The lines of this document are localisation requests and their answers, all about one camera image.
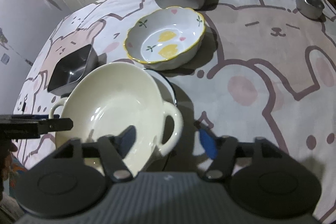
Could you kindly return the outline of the cream two-handled bowl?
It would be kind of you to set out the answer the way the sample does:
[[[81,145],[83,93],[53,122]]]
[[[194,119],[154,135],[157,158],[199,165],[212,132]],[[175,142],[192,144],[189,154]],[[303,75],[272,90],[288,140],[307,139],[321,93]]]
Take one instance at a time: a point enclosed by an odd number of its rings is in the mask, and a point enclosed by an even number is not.
[[[123,159],[133,175],[167,156],[182,136],[181,112],[162,98],[146,70],[130,63],[109,63],[93,70],[69,97],[54,104],[50,118],[59,106],[61,118],[71,119],[73,128],[56,132],[57,148],[72,138],[97,141],[134,126],[135,142]]]

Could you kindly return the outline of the yellow rimmed lemon bowl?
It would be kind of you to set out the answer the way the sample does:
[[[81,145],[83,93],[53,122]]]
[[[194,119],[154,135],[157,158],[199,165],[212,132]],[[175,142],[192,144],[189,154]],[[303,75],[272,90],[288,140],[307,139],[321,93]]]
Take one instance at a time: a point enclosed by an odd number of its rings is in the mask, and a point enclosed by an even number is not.
[[[139,19],[127,32],[123,47],[129,59],[156,71],[169,71],[195,57],[205,33],[201,13],[172,6]]]

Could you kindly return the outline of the small round steel bowl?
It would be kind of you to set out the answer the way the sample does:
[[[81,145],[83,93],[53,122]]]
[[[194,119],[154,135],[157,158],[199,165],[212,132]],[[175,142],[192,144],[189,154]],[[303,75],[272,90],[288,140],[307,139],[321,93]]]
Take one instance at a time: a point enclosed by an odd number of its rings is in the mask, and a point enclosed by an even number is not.
[[[305,17],[318,20],[323,13],[325,5],[321,0],[295,0],[298,11]]]

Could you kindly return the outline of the cartoon bear tablecloth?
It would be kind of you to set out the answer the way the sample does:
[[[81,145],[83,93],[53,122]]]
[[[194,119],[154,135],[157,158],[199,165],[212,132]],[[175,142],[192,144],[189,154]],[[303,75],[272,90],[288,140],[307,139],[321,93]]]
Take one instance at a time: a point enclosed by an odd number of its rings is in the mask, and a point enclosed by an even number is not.
[[[314,216],[334,222],[335,9],[323,3],[322,19],[313,21],[299,13],[295,0],[207,0],[200,11],[207,29],[197,54],[162,73],[175,89],[183,135],[150,169],[205,170],[211,160],[199,143],[199,128],[246,142],[262,136],[319,178]],[[60,59],[52,46],[93,43],[107,63],[131,63],[123,47],[127,31],[157,9],[155,0],[98,0],[65,17],[38,54],[14,113],[26,103],[25,114],[48,114],[58,101],[47,92],[49,71]]]

